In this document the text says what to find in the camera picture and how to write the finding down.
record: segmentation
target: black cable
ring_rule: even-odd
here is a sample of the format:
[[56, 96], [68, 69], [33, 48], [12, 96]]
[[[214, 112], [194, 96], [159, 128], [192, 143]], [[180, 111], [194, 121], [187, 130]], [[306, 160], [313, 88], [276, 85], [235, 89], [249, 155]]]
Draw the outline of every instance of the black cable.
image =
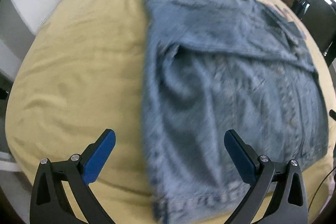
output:
[[311, 207], [311, 204], [313, 203], [313, 200], [314, 200], [314, 198], [315, 198], [315, 196], [316, 196], [316, 194], [317, 194], [317, 191], [320, 189], [322, 183], [327, 179], [327, 177], [328, 177], [328, 176], [329, 176], [335, 169], [336, 169], [336, 166], [335, 166], [335, 167], [328, 173], [328, 175], [325, 176], [325, 178], [322, 180], [322, 182], [320, 183], [320, 185], [317, 187], [317, 190], [316, 190], [316, 192], [315, 192], [315, 194], [314, 194], [314, 196], [313, 196], [313, 198], [312, 198], [312, 200], [311, 200], [311, 202], [310, 202], [310, 204], [309, 204], [308, 212], [309, 212], [310, 207]]

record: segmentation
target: metal screw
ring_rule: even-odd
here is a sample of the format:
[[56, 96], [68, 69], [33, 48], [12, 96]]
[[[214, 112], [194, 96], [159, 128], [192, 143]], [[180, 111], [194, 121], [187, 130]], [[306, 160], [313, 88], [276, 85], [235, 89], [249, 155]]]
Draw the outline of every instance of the metal screw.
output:
[[261, 155], [261, 156], [260, 156], [260, 159], [261, 159], [261, 161], [263, 161], [263, 162], [268, 162], [268, 157], [265, 156], [265, 155]]
[[72, 155], [72, 156], [71, 156], [71, 160], [72, 160], [72, 161], [77, 161], [77, 160], [79, 160], [79, 155], [78, 155], [78, 154], [74, 154], [74, 155]]
[[43, 158], [43, 159], [40, 161], [41, 164], [46, 164], [47, 162], [48, 162], [48, 159], [47, 159], [47, 158]]
[[294, 166], [297, 166], [297, 161], [296, 160], [291, 160], [291, 164]]

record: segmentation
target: denim fabric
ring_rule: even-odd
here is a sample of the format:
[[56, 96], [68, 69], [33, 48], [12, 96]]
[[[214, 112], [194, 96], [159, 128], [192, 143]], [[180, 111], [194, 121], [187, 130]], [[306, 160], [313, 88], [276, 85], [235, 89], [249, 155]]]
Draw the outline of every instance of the denim fabric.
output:
[[242, 200], [249, 186], [224, 147], [229, 129], [301, 169], [326, 154], [324, 98], [293, 22], [256, 0], [144, 2], [142, 129], [156, 219], [191, 223]]

